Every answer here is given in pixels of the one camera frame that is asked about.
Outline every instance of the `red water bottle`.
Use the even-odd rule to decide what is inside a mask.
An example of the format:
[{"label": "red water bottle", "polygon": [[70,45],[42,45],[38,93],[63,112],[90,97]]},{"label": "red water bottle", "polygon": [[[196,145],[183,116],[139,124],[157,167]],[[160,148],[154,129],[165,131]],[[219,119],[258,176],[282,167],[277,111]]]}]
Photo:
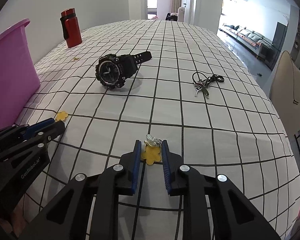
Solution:
[{"label": "red water bottle", "polygon": [[63,11],[61,13],[60,21],[63,37],[67,42],[68,48],[72,48],[82,43],[78,18],[75,16],[74,8]]}]

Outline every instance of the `bottle lid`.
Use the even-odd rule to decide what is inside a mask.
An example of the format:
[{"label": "bottle lid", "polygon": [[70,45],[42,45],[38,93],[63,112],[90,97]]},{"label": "bottle lid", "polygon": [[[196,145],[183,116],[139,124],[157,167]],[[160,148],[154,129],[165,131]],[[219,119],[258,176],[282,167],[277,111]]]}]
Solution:
[{"label": "bottle lid", "polygon": [[67,15],[73,14],[73,13],[75,13],[74,8],[70,8],[70,9],[67,9],[67,10],[63,11],[63,12],[61,13],[61,17],[67,16]]}]

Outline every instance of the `yellow flower keychain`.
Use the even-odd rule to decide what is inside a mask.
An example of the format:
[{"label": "yellow flower keychain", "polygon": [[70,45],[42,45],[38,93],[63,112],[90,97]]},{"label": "yellow flower keychain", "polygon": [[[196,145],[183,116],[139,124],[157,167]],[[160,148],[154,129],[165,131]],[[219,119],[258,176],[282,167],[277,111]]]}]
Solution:
[{"label": "yellow flower keychain", "polygon": [[66,111],[62,111],[62,112],[59,112],[57,113],[57,116],[56,116],[56,121],[64,121],[67,117],[68,117],[68,113]]},{"label": "yellow flower keychain", "polygon": [[141,153],[141,158],[146,160],[148,165],[152,165],[154,162],[161,161],[161,140],[152,137],[151,135],[147,135],[147,140],[145,140],[146,148],[143,153]]}]

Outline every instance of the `floor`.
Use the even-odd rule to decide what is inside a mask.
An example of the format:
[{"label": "floor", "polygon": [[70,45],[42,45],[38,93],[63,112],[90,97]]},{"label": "floor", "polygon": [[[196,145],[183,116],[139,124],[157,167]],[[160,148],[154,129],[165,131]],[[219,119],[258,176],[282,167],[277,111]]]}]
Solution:
[{"label": "floor", "polygon": [[217,36],[226,44],[226,46],[228,46],[229,50],[231,50],[247,66],[258,85],[263,88],[271,74],[271,70],[268,66],[258,60],[256,55],[240,42],[236,42],[232,36],[228,36],[220,30],[218,30]]}]

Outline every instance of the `small yellow debris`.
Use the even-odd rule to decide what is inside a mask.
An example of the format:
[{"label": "small yellow debris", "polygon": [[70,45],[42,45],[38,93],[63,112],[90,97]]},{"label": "small yellow debris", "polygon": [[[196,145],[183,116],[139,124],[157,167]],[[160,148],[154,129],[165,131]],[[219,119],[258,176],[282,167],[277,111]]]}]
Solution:
[{"label": "small yellow debris", "polygon": [[68,117],[68,113],[66,111],[62,111],[62,112],[59,112],[57,113],[57,116],[56,116],[56,121],[64,121],[67,117]]}]

